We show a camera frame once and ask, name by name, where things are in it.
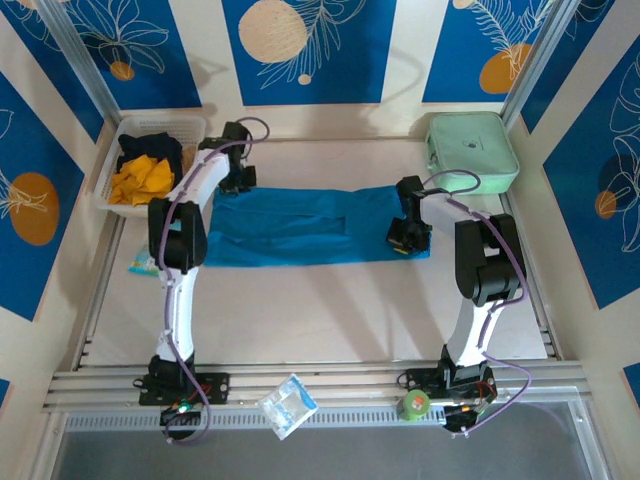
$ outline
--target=yellow cloth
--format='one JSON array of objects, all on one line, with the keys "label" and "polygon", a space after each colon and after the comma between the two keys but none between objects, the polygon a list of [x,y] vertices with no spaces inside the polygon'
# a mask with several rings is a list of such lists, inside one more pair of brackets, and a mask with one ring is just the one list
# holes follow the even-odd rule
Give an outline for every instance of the yellow cloth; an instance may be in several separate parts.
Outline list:
[{"label": "yellow cloth", "polygon": [[122,165],[120,173],[111,177],[109,203],[146,205],[152,198],[164,198],[173,188],[174,175],[169,161],[158,162],[146,155]]}]

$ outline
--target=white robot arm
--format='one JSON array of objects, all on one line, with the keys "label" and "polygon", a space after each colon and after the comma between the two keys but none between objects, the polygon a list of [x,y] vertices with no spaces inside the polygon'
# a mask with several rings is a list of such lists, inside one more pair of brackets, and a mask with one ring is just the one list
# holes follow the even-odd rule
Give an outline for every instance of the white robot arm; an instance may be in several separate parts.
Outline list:
[{"label": "white robot arm", "polygon": [[190,398],[198,388],[197,377],[200,387],[207,384],[218,392],[220,382],[228,382],[226,374],[196,375],[191,311],[198,270],[207,253],[203,210],[218,187],[222,193],[237,194],[255,186],[255,168],[242,164],[250,142],[249,131],[239,121],[228,122],[222,138],[207,138],[199,145],[193,166],[171,193],[149,203],[149,252],[160,267],[165,324],[149,373],[137,384],[141,405],[172,405],[176,398]]},{"label": "white robot arm", "polygon": [[420,388],[438,399],[462,398],[470,404],[482,399],[482,405],[473,409],[445,407],[452,409],[447,411],[445,428],[465,431],[475,425],[478,415],[496,398],[485,352],[504,305],[514,301],[521,287],[510,255],[524,279],[515,221],[510,215],[493,215],[484,219],[490,223],[489,228],[484,221],[472,219],[466,207],[453,201],[449,192],[425,190],[417,176],[405,177],[396,190],[405,218],[393,220],[387,241],[397,251],[412,254],[430,248],[433,228],[454,239],[456,283],[463,296],[455,330],[442,349],[437,368],[407,370],[403,386]]}]

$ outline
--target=white basket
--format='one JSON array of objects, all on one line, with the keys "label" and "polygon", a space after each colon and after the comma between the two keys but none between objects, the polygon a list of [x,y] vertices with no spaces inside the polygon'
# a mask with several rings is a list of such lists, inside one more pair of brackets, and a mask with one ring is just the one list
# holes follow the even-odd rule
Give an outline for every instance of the white basket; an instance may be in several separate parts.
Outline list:
[{"label": "white basket", "polygon": [[130,205],[109,204],[111,177],[116,172],[118,157],[122,155],[122,148],[118,143],[120,135],[126,133],[133,137],[141,137],[142,135],[167,132],[182,144],[182,148],[197,147],[204,139],[206,126],[204,118],[197,115],[136,115],[122,120],[102,166],[96,189],[93,192],[93,200],[96,207],[101,210],[111,210],[123,217],[147,216],[146,205],[133,207]]}]

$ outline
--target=green plastic case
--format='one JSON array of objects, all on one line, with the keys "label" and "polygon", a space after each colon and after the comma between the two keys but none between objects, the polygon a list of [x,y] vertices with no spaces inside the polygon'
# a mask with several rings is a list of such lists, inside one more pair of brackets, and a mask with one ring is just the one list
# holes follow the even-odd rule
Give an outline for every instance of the green plastic case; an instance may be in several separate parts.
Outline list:
[{"label": "green plastic case", "polygon": [[[502,119],[492,112],[443,113],[431,119],[425,140],[431,174],[463,169],[482,180],[473,194],[499,194],[509,189],[520,171]],[[450,192],[475,185],[473,177],[450,173],[435,179]]]}]

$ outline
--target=dark blue cloth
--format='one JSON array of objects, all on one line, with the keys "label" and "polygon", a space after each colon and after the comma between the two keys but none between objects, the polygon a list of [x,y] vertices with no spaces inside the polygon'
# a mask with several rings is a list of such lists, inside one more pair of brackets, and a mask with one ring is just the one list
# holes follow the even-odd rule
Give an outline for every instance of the dark blue cloth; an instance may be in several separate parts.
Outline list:
[{"label": "dark blue cloth", "polygon": [[403,218],[395,187],[343,192],[255,188],[213,201],[205,265],[265,267],[426,258],[386,242]]}]

